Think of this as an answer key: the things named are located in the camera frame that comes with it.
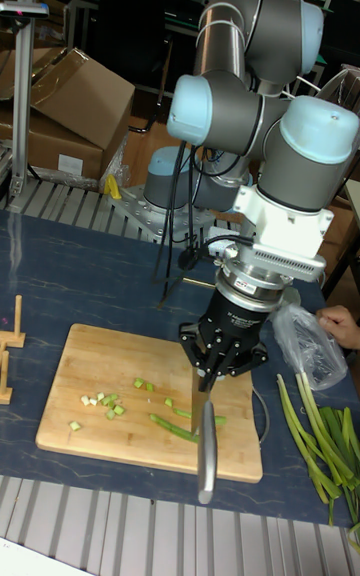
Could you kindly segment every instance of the chair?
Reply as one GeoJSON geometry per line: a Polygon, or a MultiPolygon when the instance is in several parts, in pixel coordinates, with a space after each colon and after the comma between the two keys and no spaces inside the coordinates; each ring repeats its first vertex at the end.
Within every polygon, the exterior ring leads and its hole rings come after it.
{"type": "Polygon", "coordinates": [[[148,132],[162,104],[172,49],[165,38],[163,0],[100,0],[92,56],[111,71],[138,85],[160,83],[156,108],[144,128],[148,132]]]}

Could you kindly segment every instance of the human hand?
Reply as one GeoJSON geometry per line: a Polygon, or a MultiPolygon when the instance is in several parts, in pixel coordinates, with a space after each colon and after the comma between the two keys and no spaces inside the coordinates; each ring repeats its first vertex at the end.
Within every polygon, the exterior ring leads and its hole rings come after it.
{"type": "Polygon", "coordinates": [[[319,325],[345,349],[360,349],[360,327],[346,307],[325,307],[316,312],[319,325]]]}

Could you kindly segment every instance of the wooden cutting board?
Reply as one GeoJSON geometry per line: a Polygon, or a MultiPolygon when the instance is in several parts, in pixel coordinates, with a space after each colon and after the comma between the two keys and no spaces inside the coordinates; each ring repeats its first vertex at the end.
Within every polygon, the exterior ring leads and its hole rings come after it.
{"type": "MultiPolygon", "coordinates": [[[[178,343],[109,329],[73,325],[36,436],[36,444],[65,454],[196,473],[197,447],[155,425],[149,414],[190,429],[190,420],[164,404],[191,410],[192,370],[178,343]],[[136,389],[134,380],[153,383],[155,391],[136,389]],[[126,412],[112,421],[101,404],[85,407],[84,394],[117,393],[126,412]],[[81,429],[73,432],[69,423],[81,429]]],[[[217,427],[218,476],[258,482],[262,465],[252,411],[251,374],[215,383],[215,413],[227,417],[217,427]]]]}

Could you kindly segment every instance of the light blue joint cap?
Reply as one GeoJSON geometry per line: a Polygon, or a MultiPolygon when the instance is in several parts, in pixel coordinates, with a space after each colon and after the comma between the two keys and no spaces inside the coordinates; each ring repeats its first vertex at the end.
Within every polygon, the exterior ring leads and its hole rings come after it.
{"type": "Polygon", "coordinates": [[[280,121],[286,142],[301,156],[323,165],[343,163],[359,127],[353,112],[311,96],[298,96],[280,121]]]}
{"type": "Polygon", "coordinates": [[[212,119],[212,93],[203,76],[181,76],[172,100],[167,130],[170,136],[202,145],[212,119]]]}
{"type": "Polygon", "coordinates": [[[324,17],[316,5],[300,1],[302,61],[301,73],[308,74],[315,65],[322,39],[324,17]]]}
{"type": "MultiPolygon", "coordinates": [[[[149,173],[154,176],[172,176],[178,151],[178,147],[161,147],[157,149],[151,157],[148,168],[149,173]]],[[[185,148],[182,173],[189,171],[189,156],[190,149],[185,148]]]]}

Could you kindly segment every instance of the knife handle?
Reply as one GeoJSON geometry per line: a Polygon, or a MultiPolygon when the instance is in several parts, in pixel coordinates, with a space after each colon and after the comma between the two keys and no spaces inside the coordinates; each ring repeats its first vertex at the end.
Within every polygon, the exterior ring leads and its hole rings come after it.
{"type": "Polygon", "coordinates": [[[215,414],[211,400],[204,404],[198,442],[198,498],[202,505],[210,503],[215,489],[217,440],[215,414]]]}

